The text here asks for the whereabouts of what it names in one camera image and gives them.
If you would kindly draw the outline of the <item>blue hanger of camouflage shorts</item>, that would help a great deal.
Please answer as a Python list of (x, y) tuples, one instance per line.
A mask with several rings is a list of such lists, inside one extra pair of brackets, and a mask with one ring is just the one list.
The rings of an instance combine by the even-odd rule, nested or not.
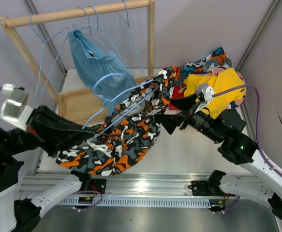
[(149, 109), (151, 97), (159, 88), (159, 84), (151, 79), (137, 85), (132, 75), (127, 73), (94, 76), (78, 72), (78, 75), (93, 94), (102, 100), (103, 109), (107, 109), (108, 114), (114, 117), (111, 119), (111, 126)]

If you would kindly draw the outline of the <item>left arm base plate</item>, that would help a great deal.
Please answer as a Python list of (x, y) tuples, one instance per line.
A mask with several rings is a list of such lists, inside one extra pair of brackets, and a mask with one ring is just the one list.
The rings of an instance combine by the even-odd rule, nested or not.
[(83, 181), (81, 189), (83, 191), (97, 191), (101, 194), (105, 194), (106, 179), (90, 178)]

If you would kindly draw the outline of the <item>blue orange graphic shorts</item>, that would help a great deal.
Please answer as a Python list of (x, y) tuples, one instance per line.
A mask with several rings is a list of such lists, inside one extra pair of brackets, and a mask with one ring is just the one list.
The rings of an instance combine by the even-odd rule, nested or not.
[(209, 74), (214, 68), (231, 68), (232, 61), (222, 47), (195, 62), (188, 62), (179, 67), (179, 76), (186, 78), (190, 74)]

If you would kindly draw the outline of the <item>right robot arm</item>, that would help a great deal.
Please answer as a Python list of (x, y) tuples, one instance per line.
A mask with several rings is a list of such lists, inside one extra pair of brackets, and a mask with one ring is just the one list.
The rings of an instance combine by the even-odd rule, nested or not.
[(201, 110), (211, 101), (212, 94), (193, 94), (171, 103), (181, 110), (176, 115), (158, 115), (157, 119), (169, 134), (191, 126), (216, 144), (218, 152), (227, 161), (248, 170), (262, 181), (262, 184), (245, 182), (239, 178), (215, 170), (207, 180), (208, 193), (202, 196), (223, 196), (224, 194), (244, 197), (268, 208), (282, 220), (282, 169), (270, 164), (270, 159), (261, 153), (258, 144), (242, 133), (246, 126), (236, 110), (224, 110), (216, 119)]

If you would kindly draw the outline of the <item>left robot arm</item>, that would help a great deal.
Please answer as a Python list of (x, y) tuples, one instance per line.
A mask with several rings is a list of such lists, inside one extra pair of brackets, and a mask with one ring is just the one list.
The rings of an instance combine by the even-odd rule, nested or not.
[(30, 232), (41, 218), (69, 195), (90, 190), (88, 174), (71, 172), (62, 182), (34, 198), (16, 200), (18, 173), (23, 162), (16, 154), (44, 149), (56, 155), (92, 137), (93, 129), (68, 121), (46, 106), (27, 106), (17, 118), (13, 130), (0, 128), (0, 232)]

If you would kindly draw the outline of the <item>camouflage orange black shorts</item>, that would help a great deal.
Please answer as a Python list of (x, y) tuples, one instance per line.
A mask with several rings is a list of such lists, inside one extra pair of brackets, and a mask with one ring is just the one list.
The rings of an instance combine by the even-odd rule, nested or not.
[(180, 68), (162, 69), (118, 104), (93, 135), (59, 152), (56, 163), (77, 172), (118, 175), (136, 165), (155, 144), (161, 131), (158, 115), (165, 113)]

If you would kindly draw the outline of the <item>blue hanger of pink shorts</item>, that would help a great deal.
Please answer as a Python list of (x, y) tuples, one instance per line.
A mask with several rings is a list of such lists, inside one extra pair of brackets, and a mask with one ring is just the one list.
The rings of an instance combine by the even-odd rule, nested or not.
[(132, 29), (130, 27), (130, 21), (129, 21), (129, 12), (128, 12), (128, 7), (127, 7), (127, 3), (125, 0), (121, 1), (122, 3), (124, 3), (124, 7), (125, 7), (125, 13), (126, 13), (126, 17), (124, 18), (123, 15), (120, 12), (117, 12), (117, 16), (119, 18), (120, 24), (124, 30), (125, 36), (128, 40), (130, 49), (133, 53), (134, 59), (136, 60), (138, 67), (139, 67), (139, 71), (141, 73), (141, 76), (143, 79), (145, 79), (145, 71), (143, 68), (143, 63), (142, 63), (142, 59), (140, 57), (139, 54), (139, 50), (138, 50), (138, 46), (137, 43), (135, 41)]

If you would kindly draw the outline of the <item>yellow shorts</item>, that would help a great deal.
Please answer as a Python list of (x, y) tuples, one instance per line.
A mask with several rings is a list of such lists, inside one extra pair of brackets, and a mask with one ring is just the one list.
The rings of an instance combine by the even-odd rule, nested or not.
[[(245, 84), (242, 75), (234, 68), (218, 68), (206, 75), (190, 74), (185, 80), (186, 86), (184, 96), (190, 96), (195, 93), (195, 90), (200, 84), (207, 83), (213, 88), (214, 93), (220, 93), (228, 89), (238, 87)], [(202, 112), (209, 112), (210, 116), (215, 119), (225, 109), (236, 109), (245, 101), (246, 88), (233, 90), (221, 96), (213, 98), (207, 105), (208, 110)]]

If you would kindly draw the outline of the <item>blue hanger of yellow shorts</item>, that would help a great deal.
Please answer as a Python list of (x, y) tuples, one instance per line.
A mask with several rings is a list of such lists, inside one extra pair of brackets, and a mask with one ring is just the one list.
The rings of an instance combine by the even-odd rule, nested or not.
[(116, 46), (114, 45), (114, 43), (112, 42), (112, 40), (102, 31), (101, 27), (100, 27), (100, 22), (99, 22), (99, 14), (97, 12), (97, 10), (95, 9), (94, 6), (88, 5), (88, 7), (92, 8), (95, 12), (96, 15), (96, 24), (97, 24), (97, 29), (96, 31), (100, 32), (105, 38), (107, 38), (107, 40), (111, 43), (112, 47), (114, 48), (114, 53), (117, 53), (121, 63), (128, 69), (128, 72), (132, 75), (132, 77), (134, 77), (134, 73), (131, 70), (131, 68), (122, 60), (122, 56), (120, 55), (119, 51), (117, 50)]

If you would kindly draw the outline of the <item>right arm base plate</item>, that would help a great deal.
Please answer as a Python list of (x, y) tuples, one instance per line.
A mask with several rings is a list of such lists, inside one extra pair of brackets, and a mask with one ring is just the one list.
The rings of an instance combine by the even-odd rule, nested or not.
[(221, 190), (211, 190), (205, 180), (191, 181), (188, 189), (192, 191), (193, 196), (224, 196)]

